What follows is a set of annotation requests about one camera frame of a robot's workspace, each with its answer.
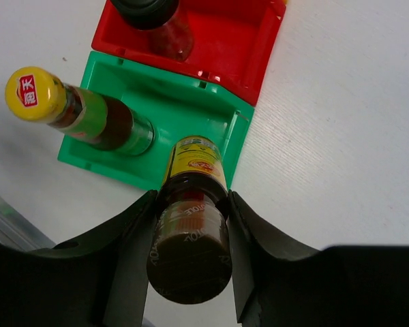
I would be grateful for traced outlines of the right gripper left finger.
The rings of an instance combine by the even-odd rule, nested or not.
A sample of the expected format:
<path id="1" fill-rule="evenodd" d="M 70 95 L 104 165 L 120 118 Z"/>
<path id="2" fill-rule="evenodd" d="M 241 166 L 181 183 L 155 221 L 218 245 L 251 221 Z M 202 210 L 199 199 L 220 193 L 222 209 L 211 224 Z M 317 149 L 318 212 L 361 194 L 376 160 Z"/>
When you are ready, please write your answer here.
<path id="1" fill-rule="evenodd" d="M 0 326 L 141 326 L 156 197 L 52 248 L 0 244 Z"/>

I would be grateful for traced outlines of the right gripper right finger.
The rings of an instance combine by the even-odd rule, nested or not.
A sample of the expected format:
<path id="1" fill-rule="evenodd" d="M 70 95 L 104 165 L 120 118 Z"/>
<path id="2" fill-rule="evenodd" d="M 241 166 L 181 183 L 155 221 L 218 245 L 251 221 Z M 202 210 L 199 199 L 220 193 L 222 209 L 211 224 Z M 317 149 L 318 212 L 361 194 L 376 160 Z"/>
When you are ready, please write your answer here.
<path id="1" fill-rule="evenodd" d="M 317 250 L 228 196 L 237 321 L 243 326 L 409 326 L 409 246 Z"/>

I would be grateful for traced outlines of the yellow label small bottle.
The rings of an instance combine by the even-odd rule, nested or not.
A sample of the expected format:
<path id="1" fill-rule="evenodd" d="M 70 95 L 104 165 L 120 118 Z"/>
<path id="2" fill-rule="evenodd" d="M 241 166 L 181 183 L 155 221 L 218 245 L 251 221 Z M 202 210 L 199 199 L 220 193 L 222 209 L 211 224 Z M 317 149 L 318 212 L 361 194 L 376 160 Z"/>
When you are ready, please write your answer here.
<path id="1" fill-rule="evenodd" d="M 149 283 L 179 304 L 215 298 L 230 281 L 232 260 L 228 188 L 220 151 L 210 139 L 188 136 L 173 146 L 155 205 Z"/>

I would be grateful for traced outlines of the green label sauce bottle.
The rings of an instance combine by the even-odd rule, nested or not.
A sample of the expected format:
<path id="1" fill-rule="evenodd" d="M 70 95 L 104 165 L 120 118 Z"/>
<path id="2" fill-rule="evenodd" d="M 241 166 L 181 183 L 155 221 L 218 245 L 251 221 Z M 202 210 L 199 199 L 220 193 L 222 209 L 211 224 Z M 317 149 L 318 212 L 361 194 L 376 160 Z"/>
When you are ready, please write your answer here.
<path id="1" fill-rule="evenodd" d="M 44 123 L 100 151 L 141 155 L 155 137 L 151 122 L 121 100 L 64 83 L 39 67 L 10 76 L 5 102 L 19 119 Z"/>

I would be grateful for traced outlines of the black lid spice grinder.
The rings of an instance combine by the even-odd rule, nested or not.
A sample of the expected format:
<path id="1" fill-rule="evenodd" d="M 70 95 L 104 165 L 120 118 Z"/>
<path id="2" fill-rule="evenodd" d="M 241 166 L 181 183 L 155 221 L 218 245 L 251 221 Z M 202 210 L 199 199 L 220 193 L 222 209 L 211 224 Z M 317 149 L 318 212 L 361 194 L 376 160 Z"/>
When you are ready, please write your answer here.
<path id="1" fill-rule="evenodd" d="M 187 13 L 180 1 L 112 1 L 127 24 L 142 31 L 149 50 L 161 57 L 185 61 L 194 46 Z"/>

